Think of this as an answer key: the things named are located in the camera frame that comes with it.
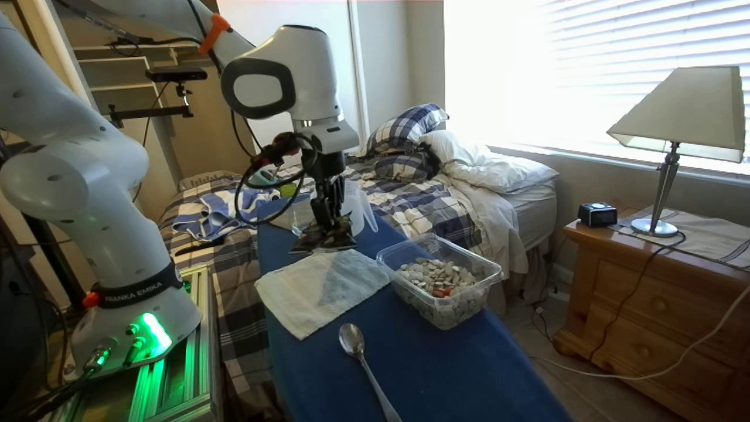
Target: spoon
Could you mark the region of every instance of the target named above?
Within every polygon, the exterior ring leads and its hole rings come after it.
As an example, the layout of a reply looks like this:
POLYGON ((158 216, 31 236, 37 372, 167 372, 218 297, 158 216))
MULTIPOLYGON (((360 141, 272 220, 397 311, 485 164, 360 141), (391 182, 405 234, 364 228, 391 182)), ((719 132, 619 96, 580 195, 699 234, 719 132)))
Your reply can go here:
POLYGON ((337 328, 337 343, 343 344, 343 350, 354 357, 361 367, 369 372, 369 379, 378 394, 381 409, 384 412, 386 422, 402 422, 402 416, 397 412, 397 409, 391 406, 391 401, 384 397, 384 391, 381 390, 376 372, 369 366, 365 359, 365 335, 360 331, 360 326, 354 324, 344 324, 337 328))

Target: bed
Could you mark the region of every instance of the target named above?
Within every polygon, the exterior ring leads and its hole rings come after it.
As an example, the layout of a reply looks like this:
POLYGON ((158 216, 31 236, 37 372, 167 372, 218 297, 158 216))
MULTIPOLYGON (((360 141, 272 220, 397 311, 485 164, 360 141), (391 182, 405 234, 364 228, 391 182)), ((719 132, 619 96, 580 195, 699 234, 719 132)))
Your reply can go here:
MULTIPOLYGON (((360 180, 381 219, 402 234, 436 232, 502 262, 507 284, 493 294, 500 308, 510 294, 539 301, 556 224, 556 172, 533 159, 467 149, 443 130, 445 119, 431 103, 405 111, 374 134, 369 155, 349 159, 347 178, 360 180)), ((232 228, 206 242, 181 224, 204 216, 204 195, 234 193, 236 180, 229 172, 184 180, 159 228, 178 269, 213 269, 221 357, 232 397, 246 416, 275 419, 282 416, 265 309, 253 289, 260 280, 256 228, 232 228)))

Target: drawer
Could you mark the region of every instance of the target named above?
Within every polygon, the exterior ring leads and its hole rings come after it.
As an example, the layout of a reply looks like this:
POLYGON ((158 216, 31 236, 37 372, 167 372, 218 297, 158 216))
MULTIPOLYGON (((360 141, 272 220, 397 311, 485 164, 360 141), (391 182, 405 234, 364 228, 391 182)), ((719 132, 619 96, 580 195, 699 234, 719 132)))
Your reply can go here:
MULTIPOLYGON (((669 343, 629 318, 619 318, 608 343, 593 355, 593 364, 622 375, 648 375, 669 367, 683 351, 683 344, 669 343)), ((733 371, 699 351, 686 355, 678 367, 662 377, 631 384, 660 397, 662 403, 686 419, 703 419, 706 410, 727 409, 724 401, 739 397, 730 391, 733 386, 733 371)))
MULTIPOLYGON (((731 301, 740 294, 739 289, 737 296, 731 296, 731 290, 727 294, 727 289, 722 294, 696 294, 683 289, 681 281, 662 281, 652 277, 643 277, 638 290, 633 294, 635 281, 611 284, 611 280, 627 277, 617 266, 601 266, 601 277, 610 280, 610 284, 601 284, 601 289, 593 294, 593 303, 604 303, 617 309, 619 303, 627 301, 622 314, 641 317, 643 326, 650 326, 652 331, 660 331, 681 344, 691 344, 712 331, 730 309, 731 301)), ((750 301, 744 301, 744 305, 733 309, 731 318, 699 350, 719 360, 740 360, 750 338, 744 324, 747 318, 750 301)))

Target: plastic container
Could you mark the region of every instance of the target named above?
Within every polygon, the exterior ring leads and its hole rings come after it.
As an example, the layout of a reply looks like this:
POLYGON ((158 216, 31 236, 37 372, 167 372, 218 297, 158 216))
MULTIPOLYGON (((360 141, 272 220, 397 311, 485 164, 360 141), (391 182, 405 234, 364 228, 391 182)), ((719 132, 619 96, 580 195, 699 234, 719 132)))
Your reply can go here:
POLYGON ((376 257, 391 273, 402 301, 440 331, 479 314, 504 274, 498 262, 436 234, 386 246, 376 257))

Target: wooden nightstand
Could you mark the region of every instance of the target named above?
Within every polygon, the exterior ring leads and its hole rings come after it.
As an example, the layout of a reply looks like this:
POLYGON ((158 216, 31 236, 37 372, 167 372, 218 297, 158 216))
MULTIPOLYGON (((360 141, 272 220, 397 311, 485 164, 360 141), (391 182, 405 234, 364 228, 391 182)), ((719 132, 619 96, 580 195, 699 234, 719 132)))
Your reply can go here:
MULTIPOLYGON (((681 250, 660 250, 614 230, 568 224, 580 246, 575 281, 556 348, 608 372, 669 367, 710 333, 745 290, 750 274, 681 250)), ((627 379, 686 419, 750 419, 750 297, 727 324, 655 379, 627 379)))

